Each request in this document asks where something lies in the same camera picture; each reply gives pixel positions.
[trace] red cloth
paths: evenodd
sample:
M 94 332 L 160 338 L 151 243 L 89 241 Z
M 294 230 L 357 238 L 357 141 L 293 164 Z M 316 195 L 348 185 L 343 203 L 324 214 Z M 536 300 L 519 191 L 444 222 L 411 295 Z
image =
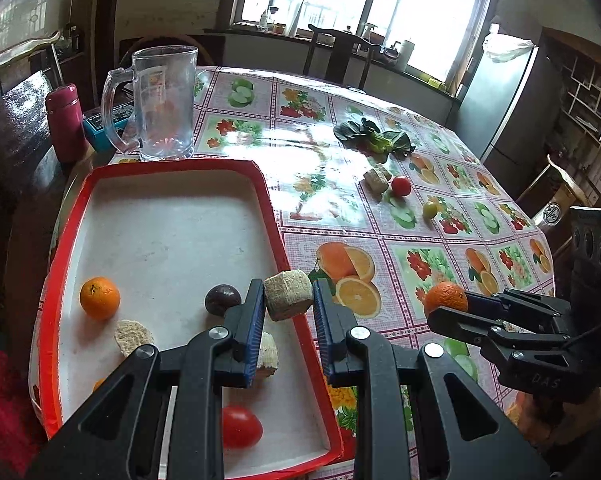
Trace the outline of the red cloth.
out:
M 0 351 L 0 460 L 23 476 L 45 441 L 26 381 L 10 368 Z

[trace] silver screw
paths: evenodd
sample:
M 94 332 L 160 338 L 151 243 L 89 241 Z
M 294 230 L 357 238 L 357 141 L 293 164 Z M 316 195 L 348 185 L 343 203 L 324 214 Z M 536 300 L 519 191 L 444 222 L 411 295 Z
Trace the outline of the silver screw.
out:
M 229 330 L 224 326 L 215 326 L 210 330 L 210 337 L 212 339 L 224 339 L 229 335 Z
M 429 357 L 441 357 L 445 351 L 442 346 L 437 343 L 428 343 L 424 346 L 424 352 Z
M 136 356 L 141 359 L 150 358 L 156 351 L 151 345 L 142 345 L 136 348 Z
M 356 339 L 366 339 L 371 335 L 371 332 L 363 326 L 355 326 L 349 330 L 351 337 Z

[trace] white plastic bag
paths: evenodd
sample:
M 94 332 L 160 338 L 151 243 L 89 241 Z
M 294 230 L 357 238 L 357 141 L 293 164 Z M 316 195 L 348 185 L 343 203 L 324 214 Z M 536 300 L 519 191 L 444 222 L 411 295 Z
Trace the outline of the white plastic bag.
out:
M 534 44 L 531 40 L 521 40 L 505 34 L 489 34 L 483 43 L 485 54 L 495 62 L 511 61 L 532 48 Z

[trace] white tray with red rim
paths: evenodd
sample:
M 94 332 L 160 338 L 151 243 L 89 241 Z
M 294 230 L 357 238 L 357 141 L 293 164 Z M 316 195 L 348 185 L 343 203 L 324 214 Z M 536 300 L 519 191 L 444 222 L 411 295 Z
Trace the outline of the white tray with red rim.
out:
M 251 161 L 191 159 L 117 164 L 85 180 L 59 240 L 39 339 L 42 419 L 48 436 L 91 394 L 94 383 L 122 362 L 117 319 L 149 328 L 160 350 L 222 323 L 204 297 L 229 283 L 242 297 L 250 280 L 289 269 L 264 177 Z M 120 290 L 113 319 L 88 318 L 82 284 L 107 276 Z M 252 388 L 225 388 L 225 405 L 252 410 L 260 442 L 225 450 L 226 478 L 277 480 L 336 459 L 342 441 L 305 316 L 272 322 L 279 369 Z M 170 404 L 173 404 L 174 393 Z M 166 473 L 168 413 L 159 478 Z

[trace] dark purple fruit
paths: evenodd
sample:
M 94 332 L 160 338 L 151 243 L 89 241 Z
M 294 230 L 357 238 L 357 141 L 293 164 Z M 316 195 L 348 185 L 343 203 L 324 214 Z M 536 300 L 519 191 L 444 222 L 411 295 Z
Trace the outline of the dark purple fruit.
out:
M 243 303 L 240 292 L 231 285 L 216 285 L 205 296 L 205 308 L 214 316 L 225 316 L 228 308 Z

